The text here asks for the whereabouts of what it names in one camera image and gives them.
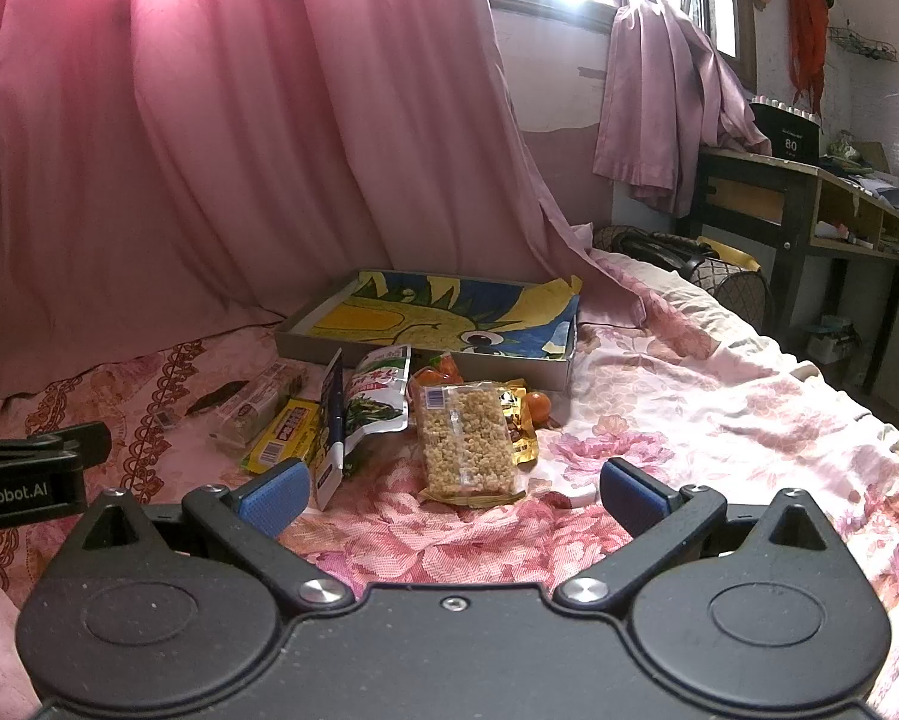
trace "orange hanging decoration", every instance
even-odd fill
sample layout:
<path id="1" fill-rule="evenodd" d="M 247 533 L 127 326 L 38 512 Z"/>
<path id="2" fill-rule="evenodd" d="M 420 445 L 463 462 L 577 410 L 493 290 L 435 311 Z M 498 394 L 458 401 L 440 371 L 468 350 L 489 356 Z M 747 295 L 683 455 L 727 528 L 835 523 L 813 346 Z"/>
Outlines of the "orange hanging decoration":
<path id="1" fill-rule="evenodd" d="M 789 78 L 796 87 L 793 102 L 803 93 L 818 114 L 823 98 L 823 67 L 826 64 L 826 29 L 830 11 L 826 0 L 789 0 Z"/>

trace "snack bag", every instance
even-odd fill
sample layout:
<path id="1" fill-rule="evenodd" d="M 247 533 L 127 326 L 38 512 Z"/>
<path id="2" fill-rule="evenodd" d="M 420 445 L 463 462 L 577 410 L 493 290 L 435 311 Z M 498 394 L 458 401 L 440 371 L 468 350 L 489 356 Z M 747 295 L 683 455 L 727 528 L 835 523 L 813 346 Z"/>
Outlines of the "snack bag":
<path id="1" fill-rule="evenodd" d="M 355 471 L 350 453 L 363 437 L 404 430 L 409 424 L 409 356 L 409 346 L 384 346 L 366 355 L 352 372 L 346 391 L 344 476 Z"/>
<path id="2" fill-rule="evenodd" d="M 316 450 L 319 412 L 320 405 L 312 400 L 290 398 L 242 466 L 250 473 L 264 473 L 289 458 L 299 458 L 309 466 Z"/>
<path id="3" fill-rule="evenodd" d="M 337 349 L 320 389 L 320 413 L 317 419 L 316 449 L 309 466 L 313 478 L 310 493 L 319 509 L 325 509 L 343 478 L 343 351 Z"/>
<path id="4" fill-rule="evenodd" d="M 523 497 L 499 385 L 419 388 L 417 429 L 427 464 L 424 498 L 486 508 Z"/>
<path id="5" fill-rule="evenodd" d="M 540 456 L 540 442 L 526 399 L 526 382 L 515 379 L 502 385 L 499 388 L 499 403 L 504 407 L 506 429 L 513 442 L 513 462 L 518 465 L 531 463 Z"/>
<path id="6" fill-rule="evenodd" d="M 305 380 L 307 370 L 299 362 L 276 360 L 216 410 L 211 435 L 222 445 L 245 452 Z"/>
<path id="7" fill-rule="evenodd" d="M 434 357 L 429 365 L 421 367 L 410 378 L 410 402 L 416 402 L 416 391 L 420 386 L 437 386 L 440 384 L 463 384 L 463 377 L 456 367 L 456 360 L 449 352 Z"/>

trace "gold snack wrapper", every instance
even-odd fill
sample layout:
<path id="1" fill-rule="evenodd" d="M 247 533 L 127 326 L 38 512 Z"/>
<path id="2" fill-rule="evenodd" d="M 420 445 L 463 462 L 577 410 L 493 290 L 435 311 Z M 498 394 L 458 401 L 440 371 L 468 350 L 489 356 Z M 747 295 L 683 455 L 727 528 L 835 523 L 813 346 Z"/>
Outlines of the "gold snack wrapper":
<path id="1" fill-rule="evenodd" d="M 289 458 L 312 465 L 316 447 L 320 404 L 311 400 L 290 399 L 266 428 L 242 466 L 250 473 L 263 473 Z"/>
<path id="2" fill-rule="evenodd" d="M 525 490 L 510 495 L 437 495 L 429 490 L 423 490 L 419 494 L 424 501 L 435 501 L 450 506 L 465 506 L 469 509 L 491 509 L 494 506 L 505 506 L 508 503 L 516 503 L 525 496 Z"/>
<path id="3" fill-rule="evenodd" d="M 499 388 L 499 403 L 504 407 L 506 428 L 513 442 L 513 463 L 531 463 L 540 456 L 540 442 L 526 402 L 526 382 L 514 379 Z"/>

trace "blue gripper pad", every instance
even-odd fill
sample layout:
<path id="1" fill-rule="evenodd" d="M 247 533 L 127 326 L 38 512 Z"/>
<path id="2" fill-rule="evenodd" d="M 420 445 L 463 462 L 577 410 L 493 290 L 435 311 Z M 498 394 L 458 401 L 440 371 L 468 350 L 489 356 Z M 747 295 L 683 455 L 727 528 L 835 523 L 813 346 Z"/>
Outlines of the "blue gripper pad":
<path id="1" fill-rule="evenodd" d="M 309 469 L 302 461 L 290 458 L 230 495 L 237 517 L 276 538 L 307 507 Z"/>
<path id="2" fill-rule="evenodd" d="M 600 499 L 603 508 L 636 538 L 679 505 L 679 494 L 649 474 L 613 458 L 600 471 Z"/>

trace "barcode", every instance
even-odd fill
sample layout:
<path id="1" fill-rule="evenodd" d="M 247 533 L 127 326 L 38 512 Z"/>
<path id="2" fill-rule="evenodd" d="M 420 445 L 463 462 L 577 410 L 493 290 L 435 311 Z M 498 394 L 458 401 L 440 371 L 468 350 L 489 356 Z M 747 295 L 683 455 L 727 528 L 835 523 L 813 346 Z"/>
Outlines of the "barcode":
<path id="1" fill-rule="evenodd" d="M 263 447 L 263 451 L 259 453 L 259 462 L 263 466 L 273 466 L 280 459 L 280 452 L 283 451 L 283 445 L 280 442 L 269 442 Z"/>
<path id="2" fill-rule="evenodd" d="M 427 389 L 427 408 L 446 408 L 446 398 L 443 397 L 443 388 L 441 386 L 432 386 L 432 388 Z"/>

